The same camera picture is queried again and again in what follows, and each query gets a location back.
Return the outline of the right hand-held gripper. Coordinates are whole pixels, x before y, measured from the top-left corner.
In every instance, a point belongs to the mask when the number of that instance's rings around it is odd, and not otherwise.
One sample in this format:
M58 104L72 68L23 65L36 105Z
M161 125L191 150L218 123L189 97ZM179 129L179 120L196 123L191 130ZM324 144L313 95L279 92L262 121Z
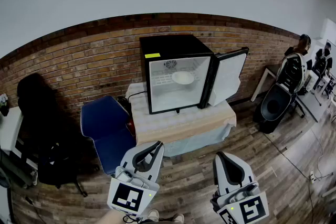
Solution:
M224 223L256 223L269 216L266 193L253 182L251 167L244 160L217 152L213 171L218 195L213 196L211 204ZM229 193L230 188L238 189Z

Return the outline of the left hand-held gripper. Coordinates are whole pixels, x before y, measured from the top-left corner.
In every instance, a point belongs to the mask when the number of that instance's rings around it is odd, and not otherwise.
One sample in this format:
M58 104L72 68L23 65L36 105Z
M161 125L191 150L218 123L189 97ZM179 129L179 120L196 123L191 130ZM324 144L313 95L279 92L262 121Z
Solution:
M129 149L111 179L107 205L129 215L141 215L155 194L165 148L161 141Z

